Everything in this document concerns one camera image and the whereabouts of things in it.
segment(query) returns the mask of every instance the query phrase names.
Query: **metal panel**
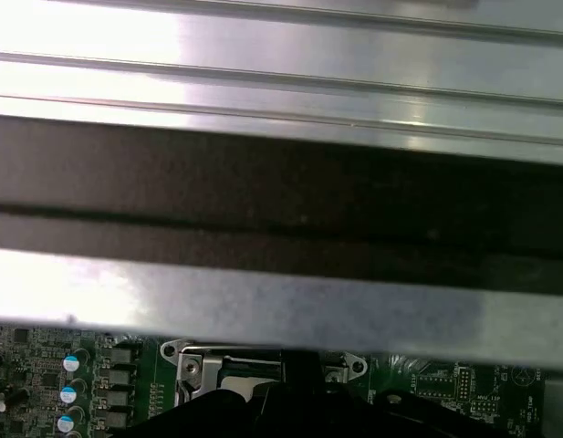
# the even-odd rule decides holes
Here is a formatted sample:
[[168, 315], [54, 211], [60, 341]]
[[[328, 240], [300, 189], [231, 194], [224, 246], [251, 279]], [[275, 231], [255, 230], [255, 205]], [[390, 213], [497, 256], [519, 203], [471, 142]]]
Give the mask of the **metal panel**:
[[0, 2], [0, 114], [563, 164], [563, 35], [328, 1]]
[[[0, 3], [0, 52], [563, 100], [563, 47], [488, 40], [485, 33], [466, 38], [348, 21], [326, 26], [50, 2], [24, 11]], [[31, 38], [20, 36], [20, 27]]]
[[0, 250], [0, 321], [9, 319], [563, 368], [563, 297], [484, 290]]
[[[197, 0], [563, 32], [563, 0]], [[169, 0], [172, 4], [183, 1]]]

